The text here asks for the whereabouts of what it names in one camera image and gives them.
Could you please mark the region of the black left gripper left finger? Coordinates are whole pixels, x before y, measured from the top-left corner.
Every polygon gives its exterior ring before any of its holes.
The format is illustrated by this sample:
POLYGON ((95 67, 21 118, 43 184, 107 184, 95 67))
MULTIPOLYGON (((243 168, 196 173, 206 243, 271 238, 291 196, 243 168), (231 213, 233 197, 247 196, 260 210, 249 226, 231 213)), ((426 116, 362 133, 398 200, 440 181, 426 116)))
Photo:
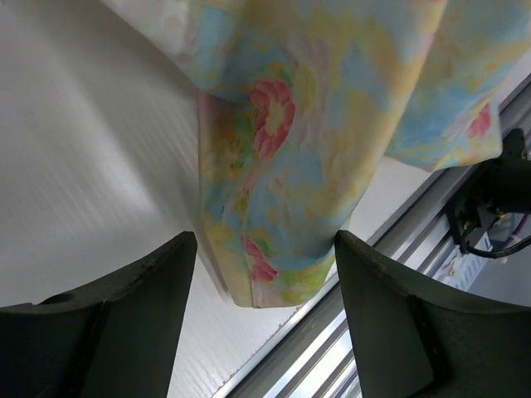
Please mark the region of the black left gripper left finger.
POLYGON ((2 308, 2 396, 165 397, 196 253, 185 231, 79 288, 2 308))

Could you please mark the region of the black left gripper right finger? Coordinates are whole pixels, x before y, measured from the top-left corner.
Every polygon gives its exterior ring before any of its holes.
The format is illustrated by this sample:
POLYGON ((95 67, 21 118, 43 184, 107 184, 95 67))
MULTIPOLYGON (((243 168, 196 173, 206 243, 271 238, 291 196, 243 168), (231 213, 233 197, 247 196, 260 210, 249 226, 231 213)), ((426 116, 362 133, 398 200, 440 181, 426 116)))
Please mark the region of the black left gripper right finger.
POLYGON ((438 282, 348 231, 334 248, 363 396, 529 396, 529 308, 438 282))

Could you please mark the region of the floral pastel skirt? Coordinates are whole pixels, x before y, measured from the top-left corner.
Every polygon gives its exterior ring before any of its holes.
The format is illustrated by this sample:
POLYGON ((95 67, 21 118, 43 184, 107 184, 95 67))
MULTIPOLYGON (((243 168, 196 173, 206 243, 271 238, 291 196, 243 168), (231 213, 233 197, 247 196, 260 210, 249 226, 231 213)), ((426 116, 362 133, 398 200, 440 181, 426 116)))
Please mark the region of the floral pastel skirt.
POLYGON ((201 213, 234 303, 323 286, 384 156, 428 172, 500 155, 496 91, 527 1, 111 1, 198 88, 201 213))

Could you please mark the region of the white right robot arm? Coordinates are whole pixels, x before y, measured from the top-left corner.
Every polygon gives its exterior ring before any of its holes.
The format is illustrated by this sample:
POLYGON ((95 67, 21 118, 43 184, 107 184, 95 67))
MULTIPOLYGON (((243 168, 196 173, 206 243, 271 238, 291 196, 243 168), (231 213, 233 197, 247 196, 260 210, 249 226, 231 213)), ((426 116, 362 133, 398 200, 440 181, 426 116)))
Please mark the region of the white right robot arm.
POLYGON ((522 129, 503 140, 500 156, 480 163, 446 204, 451 237, 464 255, 496 260, 530 246, 530 238, 502 250, 475 247, 480 238, 509 213, 530 214, 530 160, 522 129))

